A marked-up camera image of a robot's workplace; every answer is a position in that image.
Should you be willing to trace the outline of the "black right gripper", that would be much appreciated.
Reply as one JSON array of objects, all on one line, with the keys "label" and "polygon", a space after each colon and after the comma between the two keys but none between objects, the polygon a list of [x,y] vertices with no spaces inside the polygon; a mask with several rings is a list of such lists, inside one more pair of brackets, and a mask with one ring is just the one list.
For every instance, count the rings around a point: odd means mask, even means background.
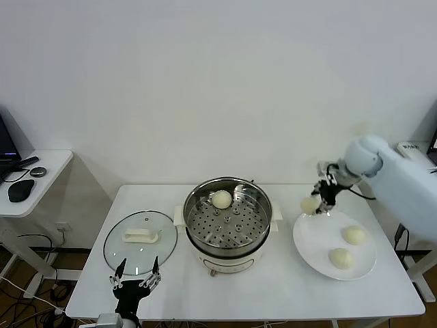
[{"label": "black right gripper", "polygon": [[323,182],[317,182],[311,192],[311,197],[319,196],[322,199],[320,205],[315,209],[316,215],[328,213],[330,208],[336,205],[336,197],[341,192],[340,186],[324,186]]}]

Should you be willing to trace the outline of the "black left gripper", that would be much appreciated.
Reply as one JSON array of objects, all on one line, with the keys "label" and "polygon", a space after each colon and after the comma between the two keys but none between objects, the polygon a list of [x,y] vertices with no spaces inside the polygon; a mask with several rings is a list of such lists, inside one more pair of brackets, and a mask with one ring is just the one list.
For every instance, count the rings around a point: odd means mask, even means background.
[{"label": "black left gripper", "polygon": [[136,316],[140,301],[148,297],[151,290],[154,290],[161,281],[159,261],[158,256],[156,256],[152,273],[143,281],[137,279],[122,282],[126,261],[126,258],[122,260],[114,274],[109,276],[109,280],[112,285],[113,295],[117,299],[115,312],[121,316]]}]

